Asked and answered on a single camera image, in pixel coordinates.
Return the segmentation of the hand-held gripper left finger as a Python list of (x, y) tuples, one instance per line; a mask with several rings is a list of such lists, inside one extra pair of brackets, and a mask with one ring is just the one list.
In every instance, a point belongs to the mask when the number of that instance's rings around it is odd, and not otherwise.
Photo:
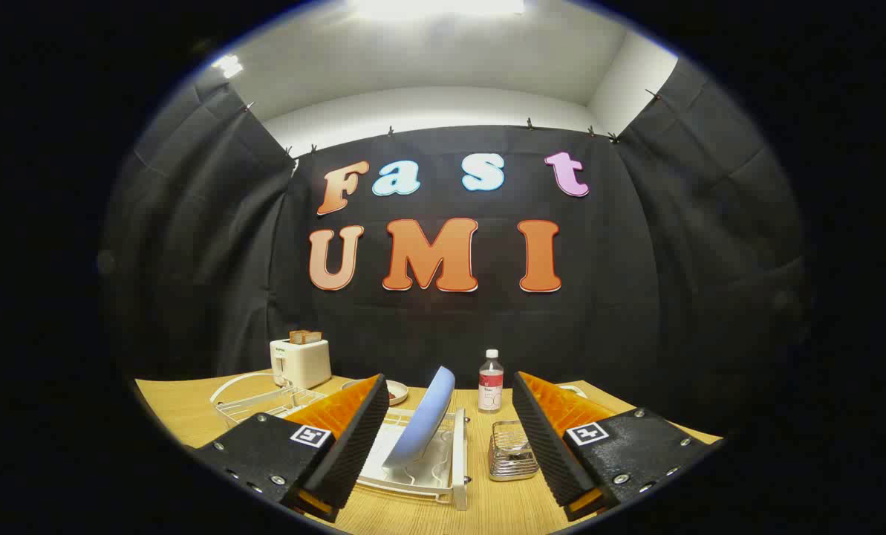
[(345, 507), (389, 408), (384, 374), (280, 417), (257, 412), (196, 461), (266, 502), (333, 522)]

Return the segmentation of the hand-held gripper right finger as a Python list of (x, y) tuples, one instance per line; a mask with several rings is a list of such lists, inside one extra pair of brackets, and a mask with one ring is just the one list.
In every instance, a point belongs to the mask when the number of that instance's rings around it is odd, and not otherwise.
[(545, 483), (569, 521), (626, 507), (721, 446), (636, 407), (616, 413), (526, 372), (512, 403)]

